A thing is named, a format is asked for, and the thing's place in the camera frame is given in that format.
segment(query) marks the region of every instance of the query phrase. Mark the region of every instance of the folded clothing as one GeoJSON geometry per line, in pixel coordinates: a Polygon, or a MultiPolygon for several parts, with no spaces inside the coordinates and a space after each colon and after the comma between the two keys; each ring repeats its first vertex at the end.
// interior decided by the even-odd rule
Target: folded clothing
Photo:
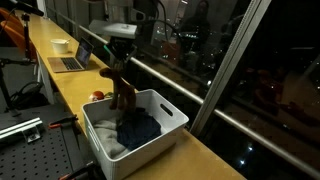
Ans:
{"type": "Polygon", "coordinates": [[[117,140],[130,151],[161,135],[161,125],[146,112],[125,113],[117,128],[117,140]]]}
{"type": "Polygon", "coordinates": [[[94,125],[94,130],[111,159],[118,159],[130,151],[117,141],[116,118],[100,120],[94,125]]]}

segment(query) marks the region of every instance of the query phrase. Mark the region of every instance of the white plastic basket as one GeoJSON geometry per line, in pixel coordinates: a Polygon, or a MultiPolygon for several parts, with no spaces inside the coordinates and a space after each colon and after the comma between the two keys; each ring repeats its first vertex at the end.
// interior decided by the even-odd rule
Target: white plastic basket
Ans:
{"type": "Polygon", "coordinates": [[[103,149],[92,124],[102,119],[118,116],[119,111],[110,110],[111,99],[83,105],[86,133],[90,146],[108,180],[123,179],[136,169],[173,145],[189,118],[154,90],[137,94],[137,107],[145,108],[149,115],[161,125],[161,136],[131,151],[125,156],[112,159],[103,149]]]}

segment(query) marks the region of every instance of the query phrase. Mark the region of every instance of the metal breadboard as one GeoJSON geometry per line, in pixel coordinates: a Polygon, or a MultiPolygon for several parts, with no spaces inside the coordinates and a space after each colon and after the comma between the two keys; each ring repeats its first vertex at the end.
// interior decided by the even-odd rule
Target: metal breadboard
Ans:
{"type": "Polygon", "coordinates": [[[41,135],[30,144],[22,140],[0,149],[0,180],[57,180],[72,172],[61,129],[41,135]]]}

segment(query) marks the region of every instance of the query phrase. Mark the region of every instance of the laptop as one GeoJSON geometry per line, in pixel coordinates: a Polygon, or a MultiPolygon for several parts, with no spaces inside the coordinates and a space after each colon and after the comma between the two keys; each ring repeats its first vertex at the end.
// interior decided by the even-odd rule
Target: laptop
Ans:
{"type": "Polygon", "coordinates": [[[93,45],[81,38],[75,57],[48,57],[51,69],[55,73],[84,71],[89,64],[93,45]]]}

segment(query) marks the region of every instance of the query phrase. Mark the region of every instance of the white bowl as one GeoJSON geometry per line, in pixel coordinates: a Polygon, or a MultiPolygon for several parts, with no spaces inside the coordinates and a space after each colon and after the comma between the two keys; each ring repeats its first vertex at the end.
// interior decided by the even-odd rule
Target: white bowl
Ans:
{"type": "Polygon", "coordinates": [[[55,52],[63,54],[68,53],[68,44],[69,41],[66,39],[52,39],[51,40],[52,47],[55,52]]]}

